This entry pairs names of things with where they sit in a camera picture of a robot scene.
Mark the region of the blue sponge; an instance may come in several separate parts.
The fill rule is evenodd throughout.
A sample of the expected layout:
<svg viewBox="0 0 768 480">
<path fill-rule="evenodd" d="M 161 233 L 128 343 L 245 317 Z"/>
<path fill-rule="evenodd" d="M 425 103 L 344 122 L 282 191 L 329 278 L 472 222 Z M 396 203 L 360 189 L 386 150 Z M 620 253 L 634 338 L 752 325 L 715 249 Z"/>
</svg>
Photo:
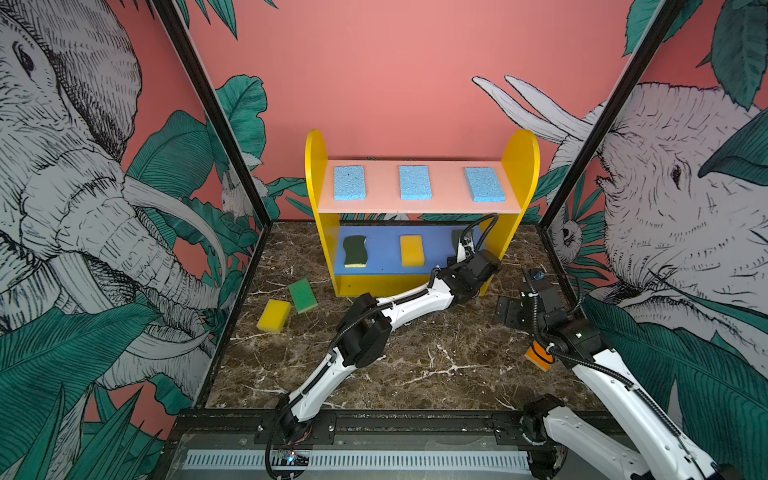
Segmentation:
<svg viewBox="0 0 768 480">
<path fill-rule="evenodd" d="M 467 167 L 465 177 L 475 203 L 503 203 L 506 194 L 494 168 Z"/>
<path fill-rule="evenodd" d="M 366 198 L 365 171 L 362 165 L 334 168 L 334 200 L 356 201 Z"/>
<path fill-rule="evenodd" d="M 422 201 L 432 198 L 429 169 L 426 165 L 399 167 L 400 198 L 404 201 Z"/>
</svg>

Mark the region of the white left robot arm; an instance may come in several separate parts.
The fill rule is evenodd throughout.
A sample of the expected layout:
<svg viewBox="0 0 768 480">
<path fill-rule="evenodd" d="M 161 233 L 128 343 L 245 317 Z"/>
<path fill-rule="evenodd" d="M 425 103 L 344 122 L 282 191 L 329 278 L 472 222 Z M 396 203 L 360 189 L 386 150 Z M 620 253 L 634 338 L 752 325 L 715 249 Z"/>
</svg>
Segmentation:
<svg viewBox="0 0 768 480">
<path fill-rule="evenodd" d="M 433 268 L 428 281 L 412 290 L 392 297 L 365 293 L 356 298 L 337 324 L 321 363 L 278 402 L 275 438 L 285 444 L 303 441 L 330 394 L 353 372 L 377 360 L 395 330 L 474 299 L 500 266 L 497 256 L 481 250 L 444 269 Z"/>
</svg>

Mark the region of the dark green sponge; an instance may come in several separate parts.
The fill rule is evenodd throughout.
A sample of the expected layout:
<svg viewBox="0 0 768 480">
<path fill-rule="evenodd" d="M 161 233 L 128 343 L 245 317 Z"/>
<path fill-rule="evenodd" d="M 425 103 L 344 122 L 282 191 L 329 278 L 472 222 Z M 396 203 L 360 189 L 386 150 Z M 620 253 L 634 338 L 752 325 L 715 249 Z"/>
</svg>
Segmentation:
<svg viewBox="0 0 768 480">
<path fill-rule="evenodd" d="M 366 237 L 363 235 L 347 236 L 342 243 L 345 268 L 365 268 L 368 263 Z"/>
<path fill-rule="evenodd" d="M 460 245 L 463 244 L 464 232 L 461 229 L 456 229 L 451 232 L 452 248 L 457 250 Z"/>
</svg>

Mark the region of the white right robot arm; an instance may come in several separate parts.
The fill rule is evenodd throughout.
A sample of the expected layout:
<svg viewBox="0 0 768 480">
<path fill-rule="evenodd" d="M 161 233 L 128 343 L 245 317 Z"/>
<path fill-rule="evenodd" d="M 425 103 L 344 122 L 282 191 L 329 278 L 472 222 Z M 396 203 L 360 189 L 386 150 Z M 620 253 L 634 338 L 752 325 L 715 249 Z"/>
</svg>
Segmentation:
<svg viewBox="0 0 768 480">
<path fill-rule="evenodd" d="M 531 445 L 550 448 L 530 458 L 532 475 L 551 479 L 573 452 L 609 479 L 739 479 L 691 440 L 630 372 L 588 320 L 567 308 L 539 269 L 523 274 L 518 299 L 499 299 L 495 321 L 533 337 L 527 353 L 537 366 L 561 362 L 603 403 L 629 437 L 625 446 L 546 394 L 523 408 L 519 429 Z"/>
</svg>

